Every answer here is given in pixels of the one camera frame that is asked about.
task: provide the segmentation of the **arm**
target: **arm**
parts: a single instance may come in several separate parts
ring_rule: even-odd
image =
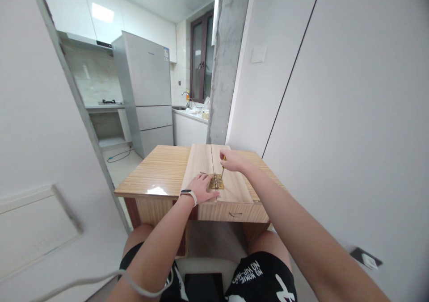
[[[198,204],[219,195],[219,192],[206,191],[211,178],[212,176],[198,174],[187,187],[197,197]],[[164,287],[194,204],[190,195],[180,196],[143,243],[126,270],[137,285],[149,292],[158,292]],[[153,301],[153,299],[139,295],[125,277],[122,277],[107,299],[107,302],[112,301]]]
[[[221,164],[243,173],[320,301],[389,301],[348,252],[292,196],[232,150]]]

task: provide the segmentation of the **window frame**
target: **window frame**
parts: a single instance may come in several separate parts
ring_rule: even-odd
[[[200,81],[199,95],[201,96],[201,98],[203,98],[204,97],[204,79],[206,77],[206,46],[207,46],[207,35],[208,35],[207,28],[209,24],[209,18],[212,17],[214,13],[215,13],[215,10],[212,9],[191,23],[191,46],[190,46],[191,60],[190,60],[189,97],[192,99],[192,101],[199,102],[199,103],[204,103],[204,100],[196,99],[192,97],[192,91],[193,91],[192,74],[193,74],[193,56],[194,56],[193,55],[193,31],[196,26],[200,24],[202,25],[202,39],[201,39],[202,46],[201,46],[201,63],[200,63],[200,65],[202,65],[202,71],[201,70],[199,71],[199,81]]]

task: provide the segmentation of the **silver refrigerator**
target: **silver refrigerator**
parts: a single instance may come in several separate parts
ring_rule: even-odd
[[[157,145],[173,145],[168,48],[122,31],[113,56],[134,150],[145,158]]]

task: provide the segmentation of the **concrete pillar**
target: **concrete pillar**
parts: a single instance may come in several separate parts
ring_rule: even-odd
[[[219,0],[208,144],[225,144],[249,0]]]

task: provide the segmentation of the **hand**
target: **hand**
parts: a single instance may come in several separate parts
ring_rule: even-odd
[[[213,175],[198,174],[189,183],[187,189],[190,189],[193,191],[193,193],[197,197],[197,204],[201,204],[213,197],[219,196],[220,193],[218,191],[213,191],[213,192],[207,191],[207,187],[212,178],[213,178]]]
[[[221,149],[220,159],[222,166],[224,166],[229,171],[243,172],[244,167],[250,165],[250,161],[233,150]]]

